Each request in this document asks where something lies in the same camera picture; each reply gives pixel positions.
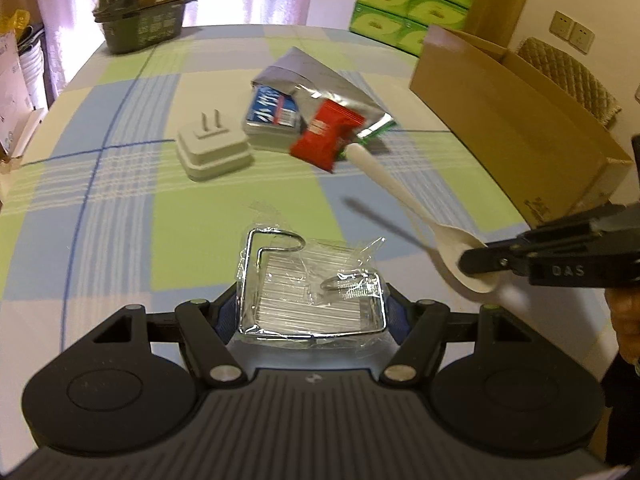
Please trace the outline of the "person's right hand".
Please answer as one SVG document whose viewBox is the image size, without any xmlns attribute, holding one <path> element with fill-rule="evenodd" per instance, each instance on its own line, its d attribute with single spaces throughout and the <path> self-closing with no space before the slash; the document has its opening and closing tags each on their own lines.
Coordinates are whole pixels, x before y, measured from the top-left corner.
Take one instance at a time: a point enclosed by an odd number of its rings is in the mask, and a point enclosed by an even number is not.
<svg viewBox="0 0 640 480">
<path fill-rule="evenodd" d="M 635 288 L 608 288 L 605 293 L 616 333 L 618 352 L 639 371 L 640 356 L 640 292 Z"/>
</svg>

